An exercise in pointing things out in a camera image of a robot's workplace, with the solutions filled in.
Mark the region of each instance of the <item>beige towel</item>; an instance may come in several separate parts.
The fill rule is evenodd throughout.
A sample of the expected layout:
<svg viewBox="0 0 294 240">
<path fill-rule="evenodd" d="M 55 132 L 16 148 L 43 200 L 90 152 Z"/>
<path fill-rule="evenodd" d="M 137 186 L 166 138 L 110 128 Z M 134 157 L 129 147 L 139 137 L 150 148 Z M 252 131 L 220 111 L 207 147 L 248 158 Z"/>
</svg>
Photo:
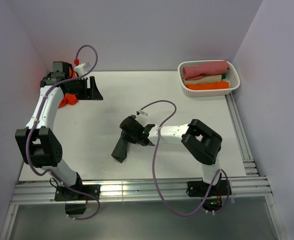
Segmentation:
<svg viewBox="0 0 294 240">
<path fill-rule="evenodd" d="M 197 80 L 188 80 L 186 81 L 183 78 L 183 84 L 215 84 L 216 82 L 221 82 L 222 79 L 222 75 L 218 74 L 218 75 L 211 75 L 211 76 L 204 76 L 201 79 L 197 79 Z"/>
</svg>

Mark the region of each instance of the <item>pink towel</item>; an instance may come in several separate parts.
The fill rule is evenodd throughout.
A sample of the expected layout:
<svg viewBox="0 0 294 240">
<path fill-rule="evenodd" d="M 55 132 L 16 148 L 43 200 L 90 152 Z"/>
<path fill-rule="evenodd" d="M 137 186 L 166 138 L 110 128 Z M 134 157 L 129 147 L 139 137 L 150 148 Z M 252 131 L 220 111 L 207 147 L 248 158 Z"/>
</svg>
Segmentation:
<svg viewBox="0 0 294 240">
<path fill-rule="evenodd" d="M 182 69 L 186 81 L 201 79 L 204 76 L 224 74 L 229 69 L 227 61 L 211 61 L 197 66 L 185 66 Z"/>
</svg>

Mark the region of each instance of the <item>basket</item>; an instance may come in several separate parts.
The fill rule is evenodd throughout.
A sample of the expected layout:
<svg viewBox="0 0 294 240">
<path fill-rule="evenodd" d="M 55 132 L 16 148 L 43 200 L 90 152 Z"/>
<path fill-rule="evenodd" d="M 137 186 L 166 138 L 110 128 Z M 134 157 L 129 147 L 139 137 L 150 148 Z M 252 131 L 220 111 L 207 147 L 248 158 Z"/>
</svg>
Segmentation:
<svg viewBox="0 0 294 240">
<path fill-rule="evenodd" d="M 212 97 L 212 96 L 223 96 L 231 93 L 233 90 L 237 89 L 240 86 L 240 79 L 239 75 L 235 69 L 235 67 L 229 63 L 229 69 L 226 72 L 226 78 L 222 81 L 229 82 L 229 88 L 227 89 L 213 89 L 213 90 L 191 90 L 188 89 L 182 81 L 182 69 L 183 67 L 187 66 L 196 66 L 205 64 L 208 62 L 216 62 L 216 61 L 223 61 L 223 60 L 205 60 L 205 61 L 185 61 L 178 66 L 178 74 L 179 74 L 179 81 L 182 87 L 184 94 L 188 97 Z"/>
</svg>

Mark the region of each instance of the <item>gray floor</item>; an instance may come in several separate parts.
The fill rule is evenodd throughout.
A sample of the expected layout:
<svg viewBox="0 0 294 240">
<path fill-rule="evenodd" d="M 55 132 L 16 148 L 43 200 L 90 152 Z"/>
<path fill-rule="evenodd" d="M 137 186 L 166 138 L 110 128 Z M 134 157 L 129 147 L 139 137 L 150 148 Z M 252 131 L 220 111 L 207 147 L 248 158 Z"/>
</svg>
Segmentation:
<svg viewBox="0 0 294 240">
<path fill-rule="evenodd" d="M 103 203 L 97 216 L 66 218 L 64 205 L 20 206 L 11 240 L 275 240 L 264 197 L 236 198 L 216 216 L 178 217 L 160 201 Z M 197 201 L 171 205 L 189 212 Z"/>
</svg>

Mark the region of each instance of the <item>basket rim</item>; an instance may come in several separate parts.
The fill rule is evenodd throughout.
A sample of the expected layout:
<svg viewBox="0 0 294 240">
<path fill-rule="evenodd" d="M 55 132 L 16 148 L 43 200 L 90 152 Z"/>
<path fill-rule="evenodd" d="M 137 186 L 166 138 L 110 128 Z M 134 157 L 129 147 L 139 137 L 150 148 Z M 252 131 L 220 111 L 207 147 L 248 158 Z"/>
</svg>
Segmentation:
<svg viewBox="0 0 294 240">
<path fill-rule="evenodd" d="M 203 63 L 203 62 L 219 62 L 219 61 L 224 61 L 224 60 L 198 60 L 198 61 L 184 61 L 182 63 L 179 64 L 178 66 L 178 75 L 179 75 L 179 80 L 180 80 L 180 85 L 182 86 L 182 88 L 184 88 L 185 90 L 189 91 L 189 92 L 193 92 L 193 93 L 203 93 L 203 92 L 222 92 L 222 91 L 233 91 L 235 89 L 237 89 L 240 86 L 240 78 L 238 75 L 238 72 L 236 71 L 236 68 L 233 66 L 232 63 L 230 63 L 229 61 L 227 61 L 229 68 L 232 69 L 232 71 L 236 74 L 236 78 L 237 78 L 237 82 L 238 84 L 235 87 L 231 87 L 231 88 L 224 88 L 224 89 L 209 89 L 209 90 L 191 90 L 189 88 L 187 88 L 184 84 L 183 81 L 181 79 L 180 76 L 180 67 L 183 64 L 188 64 L 188 63 Z"/>
</svg>

